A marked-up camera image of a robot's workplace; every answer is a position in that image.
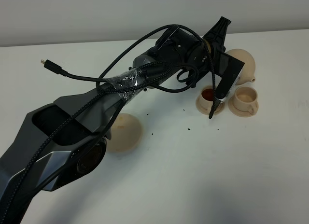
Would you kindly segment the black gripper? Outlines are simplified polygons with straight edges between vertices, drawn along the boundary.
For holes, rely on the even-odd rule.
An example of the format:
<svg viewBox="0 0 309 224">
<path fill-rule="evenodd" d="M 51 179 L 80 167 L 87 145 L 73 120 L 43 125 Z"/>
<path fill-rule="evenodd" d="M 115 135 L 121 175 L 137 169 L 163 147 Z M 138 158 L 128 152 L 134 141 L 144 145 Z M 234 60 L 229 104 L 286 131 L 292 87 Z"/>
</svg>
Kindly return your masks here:
<svg viewBox="0 0 309 224">
<path fill-rule="evenodd" d="M 209 44 L 225 52 L 225 37 L 231 21 L 223 16 L 203 36 Z M 194 65 L 198 71 L 206 68 L 207 53 L 205 43 L 182 29 L 168 28 L 151 48 L 151 58 L 155 61 L 171 62 L 173 65 Z"/>
</svg>

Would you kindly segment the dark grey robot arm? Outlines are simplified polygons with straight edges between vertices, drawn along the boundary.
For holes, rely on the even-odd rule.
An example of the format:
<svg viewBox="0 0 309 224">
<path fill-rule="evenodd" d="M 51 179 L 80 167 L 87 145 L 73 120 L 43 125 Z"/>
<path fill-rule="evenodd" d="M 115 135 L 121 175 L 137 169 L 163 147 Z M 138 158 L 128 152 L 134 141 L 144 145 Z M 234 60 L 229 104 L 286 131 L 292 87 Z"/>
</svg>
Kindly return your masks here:
<svg viewBox="0 0 309 224">
<path fill-rule="evenodd" d="M 196 86 L 207 73 L 219 74 L 218 60 L 225 51 L 230 20 L 221 17 L 203 36 L 182 25 L 160 27 L 155 45 L 136 57 L 125 73 L 98 78 L 68 73 L 51 60 L 51 72 L 96 87 L 84 94 L 64 96 L 28 113 L 12 145 L 0 159 L 0 221 L 18 224 L 32 199 L 41 191 L 56 190 L 93 171 L 102 161 L 111 127 L 123 107 L 139 92 L 181 76 L 184 89 Z"/>
</svg>

